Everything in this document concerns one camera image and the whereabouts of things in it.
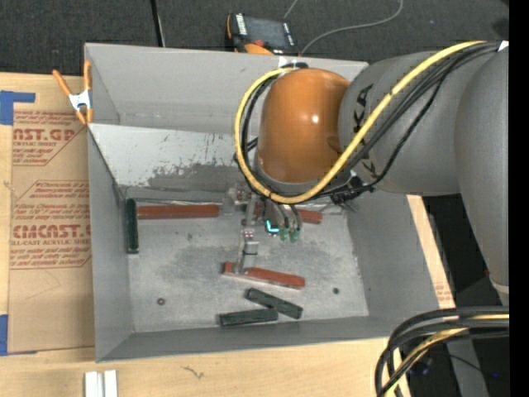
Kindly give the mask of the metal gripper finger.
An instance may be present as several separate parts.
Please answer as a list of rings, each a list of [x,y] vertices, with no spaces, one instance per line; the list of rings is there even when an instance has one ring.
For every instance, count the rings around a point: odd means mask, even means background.
[[[255,241],[255,232],[251,228],[245,228],[241,231],[241,239],[240,239],[240,249],[237,253],[236,261],[234,262],[233,270],[236,274],[242,275],[245,274],[248,270],[242,269],[242,261],[243,261],[243,247],[245,245],[245,242],[247,241]]]
[[[249,270],[255,266],[256,258],[259,253],[259,243],[257,241],[247,241],[243,247],[242,269]]]

